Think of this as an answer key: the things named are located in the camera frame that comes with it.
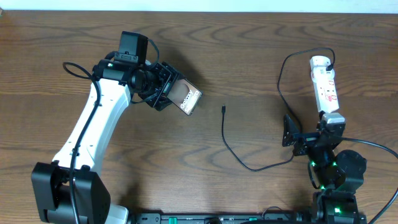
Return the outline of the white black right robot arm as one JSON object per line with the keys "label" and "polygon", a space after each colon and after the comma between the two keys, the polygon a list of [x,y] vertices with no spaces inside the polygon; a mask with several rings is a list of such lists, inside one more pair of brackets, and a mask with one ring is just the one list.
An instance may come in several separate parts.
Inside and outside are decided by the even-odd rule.
{"label": "white black right robot arm", "polygon": [[359,212],[356,191],[364,183],[367,160],[358,152],[334,153],[342,142],[345,118],[339,113],[321,113],[313,133],[301,133],[289,115],[284,116],[282,145],[293,146],[294,156],[308,157],[308,174],[317,191],[311,209],[297,216],[310,223],[360,224],[366,216]]}

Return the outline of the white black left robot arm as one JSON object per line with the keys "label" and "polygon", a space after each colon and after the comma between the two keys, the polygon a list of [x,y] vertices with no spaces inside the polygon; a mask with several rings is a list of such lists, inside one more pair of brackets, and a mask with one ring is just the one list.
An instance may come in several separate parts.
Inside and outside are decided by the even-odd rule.
{"label": "white black left robot arm", "polygon": [[124,31],[119,48],[92,71],[73,62],[63,69],[91,83],[88,101],[66,143],[51,162],[35,165],[31,181],[39,218],[45,223],[127,223],[129,210],[111,202],[101,180],[104,156],[124,110],[138,95],[156,110],[178,78],[166,63],[149,62],[148,37]]}

